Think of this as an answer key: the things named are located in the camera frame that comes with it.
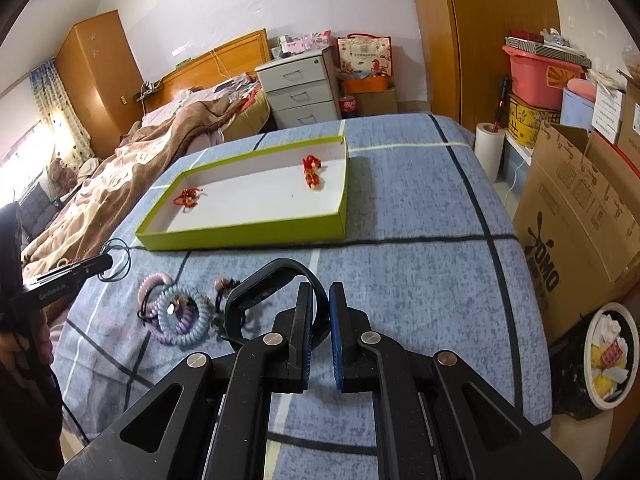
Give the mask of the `person's left hand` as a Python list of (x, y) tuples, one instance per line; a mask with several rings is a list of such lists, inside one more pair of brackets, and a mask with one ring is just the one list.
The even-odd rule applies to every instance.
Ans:
[[(47, 321), (43, 321), (36, 336), (36, 346), (40, 358), (48, 365), (53, 363), (53, 344), (50, 337), (50, 328)], [(21, 335), (1, 333), (0, 338), (0, 359), (2, 367), (21, 386), (25, 387), (22, 375), (17, 370), (16, 356), (24, 353), (30, 347), (29, 341)]]

